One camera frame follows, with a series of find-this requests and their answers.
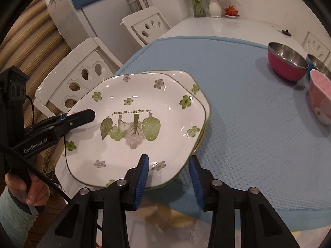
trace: stacked plates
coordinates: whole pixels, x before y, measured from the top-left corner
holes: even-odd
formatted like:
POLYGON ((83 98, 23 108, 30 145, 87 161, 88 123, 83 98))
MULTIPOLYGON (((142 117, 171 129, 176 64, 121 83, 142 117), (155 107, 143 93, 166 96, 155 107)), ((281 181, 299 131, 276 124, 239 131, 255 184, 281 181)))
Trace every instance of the stacked plates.
POLYGON ((66 160, 78 181, 105 187, 124 178, 141 154, 150 162, 146 188, 171 181, 199 146, 210 107, 183 71, 109 78, 68 112, 95 111, 93 122, 65 137, 66 160))

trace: vase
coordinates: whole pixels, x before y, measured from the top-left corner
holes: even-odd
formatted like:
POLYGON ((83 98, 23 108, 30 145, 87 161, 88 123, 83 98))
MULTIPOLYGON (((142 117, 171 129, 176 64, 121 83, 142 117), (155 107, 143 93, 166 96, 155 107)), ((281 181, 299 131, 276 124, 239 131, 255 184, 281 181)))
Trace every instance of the vase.
POLYGON ((202 4, 202 0, 192 0, 193 2, 193 15, 196 18, 201 18, 206 16, 206 11, 202 4))
POLYGON ((222 9, 218 4, 218 0, 209 0, 208 11, 212 18, 220 18, 222 16, 222 9))

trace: hand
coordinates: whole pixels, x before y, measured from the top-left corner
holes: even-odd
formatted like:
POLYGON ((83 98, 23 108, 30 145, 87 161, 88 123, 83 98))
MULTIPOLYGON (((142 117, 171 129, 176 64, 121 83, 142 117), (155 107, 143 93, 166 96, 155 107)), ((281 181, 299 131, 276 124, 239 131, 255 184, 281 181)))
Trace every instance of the hand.
MULTIPOLYGON (((43 167, 43 158, 40 154, 36 156, 36 161, 34 167, 42 172, 43 167)), ((28 197, 23 199, 20 194, 20 190, 26 190, 26 183, 12 172, 8 172, 5 175, 6 184, 11 191, 11 193, 16 197, 20 202, 26 203, 27 205, 42 206, 45 205, 49 199, 49 187, 44 182, 42 182, 37 176, 31 174, 31 187, 28 192, 28 197)))

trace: cable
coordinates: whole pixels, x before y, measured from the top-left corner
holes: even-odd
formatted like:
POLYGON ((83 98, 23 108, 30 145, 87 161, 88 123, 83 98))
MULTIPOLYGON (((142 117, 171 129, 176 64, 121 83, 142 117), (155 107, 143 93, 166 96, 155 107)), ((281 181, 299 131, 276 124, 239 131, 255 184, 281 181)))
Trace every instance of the cable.
POLYGON ((31 103, 31 107, 32 107, 32 125, 34 124, 34 103, 33 103, 33 101, 32 101, 32 99, 31 99, 31 97, 30 96, 28 96, 28 95, 25 95, 25 97, 27 97, 28 98, 28 100, 30 101, 30 103, 31 103))
MULTIPOLYGON (((49 178, 44 176, 41 172, 37 171, 33 166, 27 163, 24 157, 15 151, 13 148, 3 145, 0 143, 0 152, 4 153, 6 156, 16 159, 19 163, 23 164, 32 174, 36 175, 40 180, 42 180, 50 188, 54 189, 62 198, 67 202, 71 201, 71 198, 65 194, 60 188, 58 188, 49 178)), ((102 232, 102 227, 97 224, 97 228, 102 232)))

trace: screw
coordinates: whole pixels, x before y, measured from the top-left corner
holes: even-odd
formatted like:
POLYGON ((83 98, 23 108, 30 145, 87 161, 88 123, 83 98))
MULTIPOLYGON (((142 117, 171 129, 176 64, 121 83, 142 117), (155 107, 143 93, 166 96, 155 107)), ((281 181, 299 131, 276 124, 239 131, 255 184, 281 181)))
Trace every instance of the screw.
POLYGON ((249 189, 249 191, 252 193, 252 194, 258 194, 260 191, 256 188, 256 187, 251 187, 249 189))
POLYGON ((81 195, 86 195, 87 193, 89 193, 89 189, 88 188, 86 188, 86 187, 84 187, 84 188, 82 188, 80 191, 79 191, 79 193, 81 194, 81 195))
POLYGON ((221 186, 223 183, 221 180, 215 179, 211 182, 214 186, 221 186))
POLYGON ((125 179, 120 179, 120 180, 117 180, 116 184, 119 185, 119 186, 123 186, 123 185, 126 185, 127 181, 125 179))

